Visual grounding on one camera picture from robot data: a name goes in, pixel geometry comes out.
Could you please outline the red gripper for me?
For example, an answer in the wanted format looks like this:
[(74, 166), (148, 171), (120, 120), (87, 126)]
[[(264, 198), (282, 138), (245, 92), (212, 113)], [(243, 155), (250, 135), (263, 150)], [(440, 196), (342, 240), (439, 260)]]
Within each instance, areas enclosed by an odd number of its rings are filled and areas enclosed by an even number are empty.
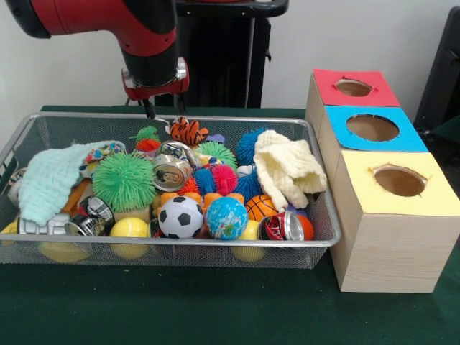
[(185, 59), (178, 59), (175, 77), (163, 86), (146, 87), (134, 81), (132, 74), (126, 69), (121, 69), (121, 79), (125, 93), (131, 101), (142, 101), (148, 119), (156, 117), (155, 108), (149, 100), (152, 96), (164, 94), (175, 95), (175, 105), (178, 110), (186, 110), (185, 98), (182, 93), (186, 92), (190, 85), (188, 65)]

